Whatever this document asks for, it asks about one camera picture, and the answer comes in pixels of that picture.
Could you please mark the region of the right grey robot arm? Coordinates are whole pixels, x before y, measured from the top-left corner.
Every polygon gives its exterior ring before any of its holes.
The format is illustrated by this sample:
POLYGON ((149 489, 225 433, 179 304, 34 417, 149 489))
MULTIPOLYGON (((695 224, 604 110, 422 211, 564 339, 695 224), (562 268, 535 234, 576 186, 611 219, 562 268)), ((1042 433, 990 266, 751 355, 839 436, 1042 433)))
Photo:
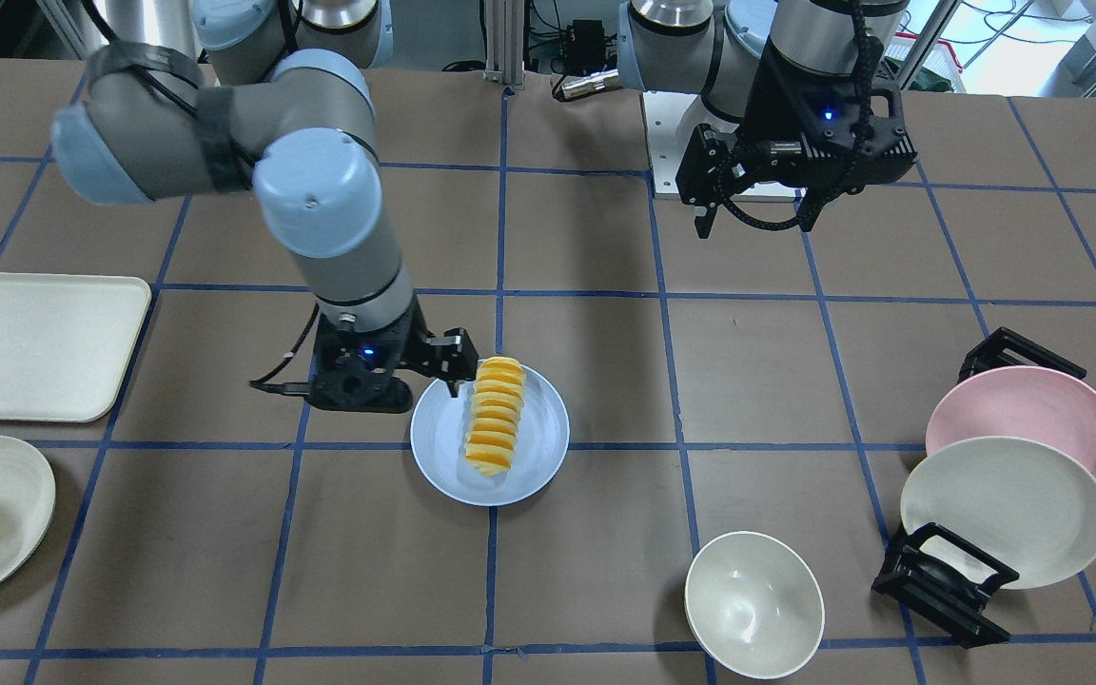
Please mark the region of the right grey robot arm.
POLYGON ((412 406, 399 370, 456 393, 478 352, 461 328, 436 334, 384 206, 377 109, 365 67, 393 43, 386 1, 195 1, 189 18, 216 70, 129 42, 94 3, 106 39, 87 59, 88 95, 61 109, 52 152, 67 183, 98 205, 251 192, 269 231, 313 296, 302 329, 316 340, 304 383, 252 383, 349 412, 412 406))

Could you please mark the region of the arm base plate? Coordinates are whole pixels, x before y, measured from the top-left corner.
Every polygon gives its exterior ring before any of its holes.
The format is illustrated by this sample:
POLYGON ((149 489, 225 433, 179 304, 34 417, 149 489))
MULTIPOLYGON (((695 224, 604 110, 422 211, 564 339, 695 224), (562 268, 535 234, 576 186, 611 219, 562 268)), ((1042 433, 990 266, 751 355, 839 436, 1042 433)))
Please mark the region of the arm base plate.
POLYGON ((695 127, 709 123, 718 132, 730 133, 737 129, 738 123, 718 117, 705 109, 699 95, 689 92, 644 91, 642 105, 657 195, 677 199, 675 175, 695 127))

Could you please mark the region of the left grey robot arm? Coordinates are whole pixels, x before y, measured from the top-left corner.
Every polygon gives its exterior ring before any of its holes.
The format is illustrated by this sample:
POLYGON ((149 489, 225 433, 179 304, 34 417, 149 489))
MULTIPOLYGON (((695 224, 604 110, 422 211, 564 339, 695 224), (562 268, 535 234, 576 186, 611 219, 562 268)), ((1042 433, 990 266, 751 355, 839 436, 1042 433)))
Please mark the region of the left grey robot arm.
POLYGON ((810 231, 840 196, 900 181, 917 160, 886 50, 905 1, 626 1, 626 89, 684 92, 708 119, 688 135, 675 191, 697 237, 719 212, 810 231))

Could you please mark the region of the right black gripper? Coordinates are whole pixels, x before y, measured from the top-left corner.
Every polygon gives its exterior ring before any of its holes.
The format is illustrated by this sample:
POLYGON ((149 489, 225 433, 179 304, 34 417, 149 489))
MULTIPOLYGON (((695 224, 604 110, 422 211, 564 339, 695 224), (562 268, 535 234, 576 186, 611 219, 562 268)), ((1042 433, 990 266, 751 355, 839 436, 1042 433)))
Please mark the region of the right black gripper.
POLYGON ((476 378, 480 356, 468 329, 434 333, 416 295, 402 304, 316 304, 317 383, 387 383, 396 372, 413 370, 439 379, 457 398, 476 378))

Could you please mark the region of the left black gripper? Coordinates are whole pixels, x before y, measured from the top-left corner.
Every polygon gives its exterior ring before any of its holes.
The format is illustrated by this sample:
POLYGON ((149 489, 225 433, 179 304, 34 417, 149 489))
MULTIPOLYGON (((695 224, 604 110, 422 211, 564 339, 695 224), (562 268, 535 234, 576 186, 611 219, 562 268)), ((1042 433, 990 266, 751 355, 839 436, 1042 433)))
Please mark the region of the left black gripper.
MULTIPOLYGON (((695 233, 712 235, 721 204, 758 183, 778 183, 789 165, 803 160, 803 144, 747 142, 734 132, 721 132, 700 123, 689 135, 675 171, 680 199, 695 201, 695 233)), ((801 231, 811 231, 819 214, 834 199, 834 185, 810 186, 796 210, 801 231)))

